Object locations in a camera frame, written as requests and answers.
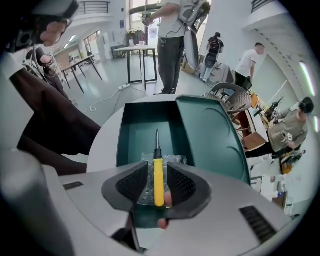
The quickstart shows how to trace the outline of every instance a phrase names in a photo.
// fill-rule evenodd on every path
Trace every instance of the teal bin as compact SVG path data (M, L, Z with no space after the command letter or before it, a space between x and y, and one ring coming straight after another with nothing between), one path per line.
M129 103L120 128L117 167L141 161L155 150L156 130L162 155L186 156L188 165L250 185L246 156L221 104L213 99L179 96L175 101ZM137 205L137 228L156 228L166 207Z

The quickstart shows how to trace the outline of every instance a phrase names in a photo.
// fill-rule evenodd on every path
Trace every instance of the wicker chair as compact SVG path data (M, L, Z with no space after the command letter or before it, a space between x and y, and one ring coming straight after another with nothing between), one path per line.
M231 104L231 108L226 110L228 114L236 114L248 110L252 105L252 100L250 95L242 89L240 86L221 82L216 84L209 93L206 93L204 96L211 99L217 99L217 93L219 90L230 89L234 93L225 101L226 104Z

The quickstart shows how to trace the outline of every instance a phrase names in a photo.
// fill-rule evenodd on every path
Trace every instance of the railing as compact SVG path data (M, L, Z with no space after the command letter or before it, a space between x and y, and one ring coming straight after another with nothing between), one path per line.
M253 0L251 13L276 0Z
M79 2L80 6L77 15L84 14L108 14L110 2L106 1L83 1Z

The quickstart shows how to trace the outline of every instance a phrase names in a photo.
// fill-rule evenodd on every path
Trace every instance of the screwdriver handle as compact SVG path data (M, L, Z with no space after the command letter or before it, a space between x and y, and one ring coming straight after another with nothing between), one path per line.
M163 159L153 160L154 204L161 207L165 204L165 183Z

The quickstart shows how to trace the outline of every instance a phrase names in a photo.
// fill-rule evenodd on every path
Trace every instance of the power strip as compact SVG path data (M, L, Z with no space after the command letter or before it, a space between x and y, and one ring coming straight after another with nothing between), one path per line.
M129 87L130 87L130 84L121 85L121 86L119 86L119 91L122 91L124 89L129 88Z

